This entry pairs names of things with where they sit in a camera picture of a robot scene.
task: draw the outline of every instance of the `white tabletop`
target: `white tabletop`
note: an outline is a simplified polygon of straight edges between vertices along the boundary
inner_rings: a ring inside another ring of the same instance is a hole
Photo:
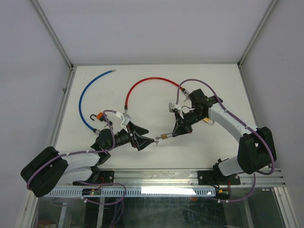
[[[130,65],[130,66],[78,66],[72,90],[68,99],[65,116],[60,129],[56,148],[77,151],[90,147],[97,137],[80,119],[78,102],[84,87],[96,76],[116,69],[95,81],[87,90],[82,102],[82,110],[87,122],[102,129],[104,122],[91,121],[91,114],[105,109],[124,112],[125,97],[137,81],[152,76],[165,77],[176,83],[188,78],[200,79],[208,83],[237,116],[254,124],[247,95],[237,65]],[[183,85],[189,92],[201,88],[211,96],[203,84],[187,82]],[[177,87],[160,80],[150,80],[139,84],[131,93],[128,114],[132,122],[150,131],[146,136],[155,138],[163,133],[171,133],[175,124],[173,113],[169,113],[168,103],[176,100]],[[191,106],[190,101],[181,105]],[[114,124],[114,132],[120,131],[120,120],[108,115]],[[237,141],[218,123],[208,125],[203,121],[193,125],[193,132],[167,140],[160,140],[158,146],[151,144],[137,151],[129,143],[110,152],[112,157],[102,168],[211,168],[217,159],[234,157],[238,153]]]

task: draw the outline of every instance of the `white table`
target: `white table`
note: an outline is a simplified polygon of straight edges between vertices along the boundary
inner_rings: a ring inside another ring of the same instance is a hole
[[[217,92],[237,116],[254,123],[247,95],[237,65],[132,65],[132,66],[78,66],[68,99],[56,148],[77,151],[91,146],[97,137],[80,119],[79,97],[84,87],[101,73],[117,69],[97,81],[87,90],[82,110],[85,119],[95,128],[102,129],[104,122],[91,121],[91,114],[105,109],[124,112],[125,97],[131,86],[140,79],[152,76],[165,77],[180,83],[188,78],[200,79]],[[211,91],[203,84],[187,82],[189,92],[201,88],[206,95]],[[131,93],[128,114],[133,123],[150,131],[146,136],[155,138],[171,133],[175,124],[174,114],[169,113],[168,103],[176,100],[177,87],[160,80],[139,84]],[[183,102],[190,106],[190,101]],[[114,132],[120,131],[120,120],[109,114]],[[191,134],[160,140],[138,152],[128,143],[115,148],[112,157],[102,168],[211,168],[218,158],[234,157],[238,152],[236,140],[218,123],[208,125],[203,121],[193,125]]]

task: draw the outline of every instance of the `red cable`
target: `red cable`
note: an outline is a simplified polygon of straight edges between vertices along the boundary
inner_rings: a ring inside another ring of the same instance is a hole
[[[175,82],[173,82],[173,81],[171,81],[171,80],[169,80],[169,79],[163,78],[163,77],[147,77],[147,78],[144,78],[144,79],[142,79],[142,80],[136,82],[136,83],[131,87],[131,89],[129,90],[129,92],[128,92],[128,94],[127,94],[127,97],[125,98],[125,103],[124,103],[125,109],[128,107],[128,100],[129,100],[129,96],[130,96],[132,90],[133,90],[138,84],[140,84],[141,82],[148,81],[148,80],[152,80],[152,79],[158,79],[158,80],[163,80],[163,81],[166,81],[166,82],[170,82],[171,84],[175,85],[176,87],[179,87],[179,84],[177,84],[177,83],[175,83]]]

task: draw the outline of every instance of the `blue cable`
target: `blue cable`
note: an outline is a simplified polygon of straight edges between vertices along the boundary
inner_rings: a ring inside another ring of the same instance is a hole
[[[94,128],[93,128],[91,125],[89,125],[89,124],[87,123],[87,121],[84,119],[84,116],[82,115],[82,111],[81,111],[81,102],[82,102],[82,98],[83,98],[83,96],[84,96],[86,90],[88,89],[88,87],[90,87],[90,85],[91,85],[94,81],[96,81],[96,80],[99,79],[100,77],[102,77],[102,76],[104,76],[104,75],[107,75],[107,74],[109,74],[109,73],[111,73],[111,72],[113,72],[113,71],[116,71],[116,70],[109,70],[109,71],[107,71],[107,72],[104,72],[103,74],[97,76],[97,77],[94,78],[92,81],[90,81],[90,83],[87,84],[87,86],[86,86],[85,89],[82,91],[82,94],[81,94],[81,96],[80,96],[79,104],[78,104],[78,109],[79,109],[80,117],[81,117],[82,121],[84,122],[84,124],[85,124],[88,128],[90,128],[92,131],[94,131]]]

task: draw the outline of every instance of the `black hook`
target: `black hook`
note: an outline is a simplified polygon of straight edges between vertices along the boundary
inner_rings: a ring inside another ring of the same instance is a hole
[[[93,119],[92,116],[94,116],[94,117],[97,118],[97,115],[95,115],[95,114],[90,115],[90,119],[93,120],[93,121],[95,121],[95,119]]]

